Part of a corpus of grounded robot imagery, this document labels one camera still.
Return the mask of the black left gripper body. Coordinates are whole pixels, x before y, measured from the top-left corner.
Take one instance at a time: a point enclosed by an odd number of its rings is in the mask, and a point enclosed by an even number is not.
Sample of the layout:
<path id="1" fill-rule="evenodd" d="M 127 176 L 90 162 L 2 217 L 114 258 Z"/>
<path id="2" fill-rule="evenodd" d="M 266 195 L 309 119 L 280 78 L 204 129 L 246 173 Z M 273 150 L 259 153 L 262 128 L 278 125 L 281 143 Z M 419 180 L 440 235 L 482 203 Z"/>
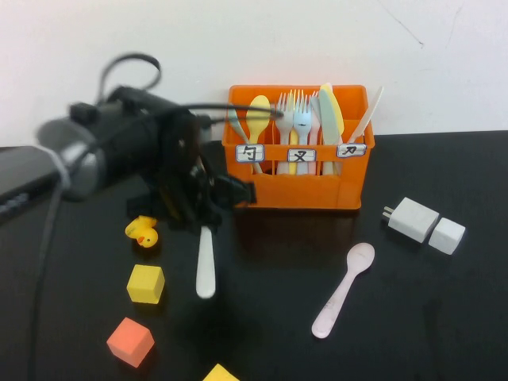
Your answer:
<path id="1" fill-rule="evenodd" d="M 212 119 L 206 115 L 175 114 L 163 128 L 159 162 L 141 174 L 148 192 L 126 201 L 126 215 L 153 217 L 171 229 L 185 229 L 188 210 L 198 210 L 202 227 L 206 213 L 221 213 L 212 197 L 214 169 L 202 154 Z"/>

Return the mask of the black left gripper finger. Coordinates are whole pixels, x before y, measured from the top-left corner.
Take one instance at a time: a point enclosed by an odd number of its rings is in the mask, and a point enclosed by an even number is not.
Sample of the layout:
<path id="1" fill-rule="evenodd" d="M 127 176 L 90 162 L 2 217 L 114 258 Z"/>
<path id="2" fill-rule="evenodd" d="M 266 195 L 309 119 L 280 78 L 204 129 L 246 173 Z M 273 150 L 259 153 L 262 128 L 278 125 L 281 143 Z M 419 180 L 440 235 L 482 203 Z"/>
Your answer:
<path id="1" fill-rule="evenodd" d="M 202 219 L 198 210 L 188 210 L 186 214 L 186 230 L 191 233 L 200 233 L 202 228 Z"/>
<path id="2" fill-rule="evenodd" d="M 220 213 L 209 212 L 204 217 L 204 226 L 210 229 L 212 234 L 217 234 L 217 231 L 222 223 L 222 217 Z"/>

